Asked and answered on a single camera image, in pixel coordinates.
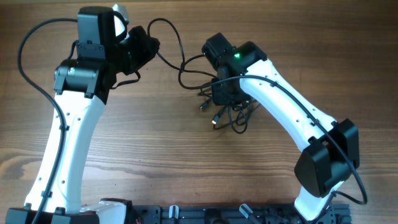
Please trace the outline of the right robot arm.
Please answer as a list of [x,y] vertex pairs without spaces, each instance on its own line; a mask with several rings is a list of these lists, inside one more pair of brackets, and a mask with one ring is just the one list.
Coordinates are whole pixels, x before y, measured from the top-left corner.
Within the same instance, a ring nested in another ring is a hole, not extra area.
[[294,207],[306,221],[319,220],[342,183],[358,174],[358,128],[314,107],[253,42],[235,47],[217,33],[201,51],[217,72],[215,104],[235,108],[257,100],[290,134],[301,152],[294,172],[302,188]]

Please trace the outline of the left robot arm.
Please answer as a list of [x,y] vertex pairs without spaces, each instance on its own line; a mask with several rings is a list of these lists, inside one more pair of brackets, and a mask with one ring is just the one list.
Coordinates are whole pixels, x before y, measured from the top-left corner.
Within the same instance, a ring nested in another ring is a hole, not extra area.
[[139,223],[129,200],[104,198],[83,205],[81,186],[95,127],[116,76],[138,74],[159,50],[143,27],[128,28],[122,5],[86,6],[75,23],[78,38],[54,72],[54,115],[37,178],[21,208],[10,208],[7,223]]

